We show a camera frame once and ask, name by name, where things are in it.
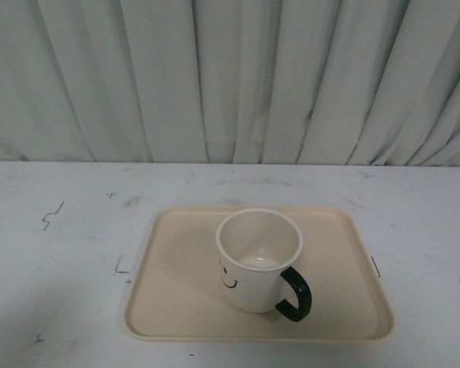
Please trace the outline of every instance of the curtain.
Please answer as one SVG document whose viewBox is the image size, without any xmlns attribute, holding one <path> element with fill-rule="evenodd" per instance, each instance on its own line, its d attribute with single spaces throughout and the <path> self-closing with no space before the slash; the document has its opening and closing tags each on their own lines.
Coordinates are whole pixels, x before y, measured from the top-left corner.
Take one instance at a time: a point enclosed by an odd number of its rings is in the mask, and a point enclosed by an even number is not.
<svg viewBox="0 0 460 368">
<path fill-rule="evenodd" d="M 460 0 L 0 0 L 0 159 L 460 166 Z"/>
</svg>

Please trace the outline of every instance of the table surface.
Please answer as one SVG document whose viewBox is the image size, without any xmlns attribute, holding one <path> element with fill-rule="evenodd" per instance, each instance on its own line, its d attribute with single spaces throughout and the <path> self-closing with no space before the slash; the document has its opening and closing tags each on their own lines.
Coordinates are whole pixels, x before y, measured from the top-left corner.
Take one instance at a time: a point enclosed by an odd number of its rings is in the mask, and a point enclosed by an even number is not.
<svg viewBox="0 0 460 368">
<path fill-rule="evenodd" d="M 374 343 L 162 343 L 123 324 L 178 205 L 332 206 L 396 319 Z M 460 367 L 460 168 L 0 162 L 0 367 Z"/>
</svg>

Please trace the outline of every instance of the beige tray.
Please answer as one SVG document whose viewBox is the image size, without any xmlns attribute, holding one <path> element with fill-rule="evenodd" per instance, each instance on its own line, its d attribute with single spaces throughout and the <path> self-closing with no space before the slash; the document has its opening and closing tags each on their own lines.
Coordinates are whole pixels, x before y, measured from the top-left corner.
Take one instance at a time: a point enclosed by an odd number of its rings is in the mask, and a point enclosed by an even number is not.
<svg viewBox="0 0 460 368">
<path fill-rule="evenodd" d="M 296 269 L 312 290 L 310 314 L 251 314 L 223 295 L 215 233 L 244 207 L 181 207 L 158 216 L 126 308 L 142 340 L 338 342 L 378 340 L 393 316 L 350 217 L 331 208 L 275 207 L 304 235 Z"/>
</svg>

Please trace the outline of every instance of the mug rim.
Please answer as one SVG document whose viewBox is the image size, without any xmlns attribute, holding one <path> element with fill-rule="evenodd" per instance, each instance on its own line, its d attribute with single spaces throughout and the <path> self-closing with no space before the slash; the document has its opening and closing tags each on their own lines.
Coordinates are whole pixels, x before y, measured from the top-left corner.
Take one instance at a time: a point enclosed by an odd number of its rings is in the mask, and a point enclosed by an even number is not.
<svg viewBox="0 0 460 368">
<path fill-rule="evenodd" d="M 225 224 L 228 221 L 230 221 L 231 219 L 233 219 L 237 215 L 240 215 L 240 214 L 246 213 L 246 212 L 268 212 L 268 213 L 272 213 L 273 215 L 277 215 L 277 216 L 283 218 L 290 225 L 292 225 L 293 228 L 295 229 L 295 231 L 297 232 L 297 235 L 298 235 L 298 247 L 297 247 L 296 252 L 293 254 L 293 256 L 290 259 L 288 259 L 286 262 L 283 262 L 283 263 L 279 264 L 278 266 L 273 266 L 273 267 L 254 267 L 254 266 L 250 266 L 248 264 L 241 263 L 241 262 L 235 260 L 232 256 L 230 256 L 226 252 L 226 250 L 223 248 L 222 242 L 220 240 L 222 229 L 223 229 L 223 227 L 225 226 Z M 277 271 L 277 270 L 280 270 L 280 269 L 285 269 L 288 266 L 292 265 L 298 259 L 298 256 L 300 255 L 300 253 L 301 253 L 301 251 L 303 249 L 304 240 L 303 240 L 303 235 L 301 233 L 300 228 L 298 227 L 297 223 L 295 221 L 293 221 L 291 218 L 289 218 L 285 214 L 283 214 L 283 213 L 281 213 L 279 211 L 275 211 L 273 209 L 263 209 L 263 208 L 255 207 L 255 208 L 250 208 L 250 209 L 241 209 L 241 210 L 239 210 L 237 212 L 233 212 L 232 214 L 228 215 L 220 223 L 220 225 L 218 226 L 218 229 L 216 230 L 216 244 L 218 246 L 220 254 L 223 255 L 228 261 L 230 261 L 232 264 L 236 265 L 237 267 L 244 268 L 245 270 L 249 270 L 249 271 L 269 272 L 269 271 Z"/>
</svg>

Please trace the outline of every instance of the mug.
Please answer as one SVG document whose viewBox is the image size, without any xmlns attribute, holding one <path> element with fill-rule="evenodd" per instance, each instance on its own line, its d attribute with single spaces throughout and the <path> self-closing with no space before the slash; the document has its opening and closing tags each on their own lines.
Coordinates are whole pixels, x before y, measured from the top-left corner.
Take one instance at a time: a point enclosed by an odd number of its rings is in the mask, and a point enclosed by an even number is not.
<svg viewBox="0 0 460 368">
<path fill-rule="evenodd" d="M 293 220 L 272 209 L 243 209 L 219 225 L 216 244 L 223 291 L 232 304 L 252 313 L 277 309 L 294 322 L 308 315 L 311 291 L 293 268 L 303 235 Z M 286 300 L 292 291 L 298 308 Z"/>
</svg>

